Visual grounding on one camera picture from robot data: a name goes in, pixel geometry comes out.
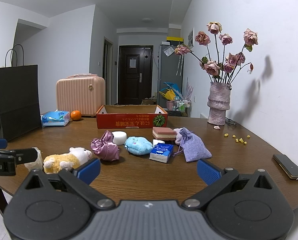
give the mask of red cardboard box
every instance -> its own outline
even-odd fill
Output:
[[[166,127],[167,119],[158,105],[102,106],[97,112],[98,129]]]

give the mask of bag handle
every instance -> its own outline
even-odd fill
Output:
[[[16,53],[16,66],[17,66],[17,61],[18,61],[18,57],[17,57],[17,51],[15,51],[14,49],[10,49],[9,51],[7,51],[7,53],[6,53],[6,57],[5,57],[5,67],[6,67],[6,60],[7,60],[7,54],[8,54],[8,52],[10,52],[10,51],[14,51],[15,53]],[[12,58],[11,58],[11,53],[10,53],[10,65],[12,66]]]
[[[25,65],[25,64],[24,64],[24,47],[23,47],[21,44],[16,44],[15,46],[13,46],[13,49],[14,49],[17,45],[19,45],[19,46],[22,48],[22,65],[24,66],[24,65]]]
[[[67,78],[76,78],[76,77],[97,77],[98,75],[96,74],[77,74],[77,75],[72,75],[72,76],[69,76]]]

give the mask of black phone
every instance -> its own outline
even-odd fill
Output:
[[[298,166],[284,154],[273,154],[273,158],[281,166],[290,179],[298,179]]]

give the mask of suitcase handle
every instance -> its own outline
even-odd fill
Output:
[[[97,77],[98,75],[96,74],[77,74],[77,75],[72,75],[72,76],[69,76],[67,78],[76,78],[76,77]]]

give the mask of pink suitcase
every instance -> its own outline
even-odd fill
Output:
[[[79,110],[81,115],[95,116],[105,105],[105,80],[94,74],[78,74],[60,79],[56,84],[57,109]]]

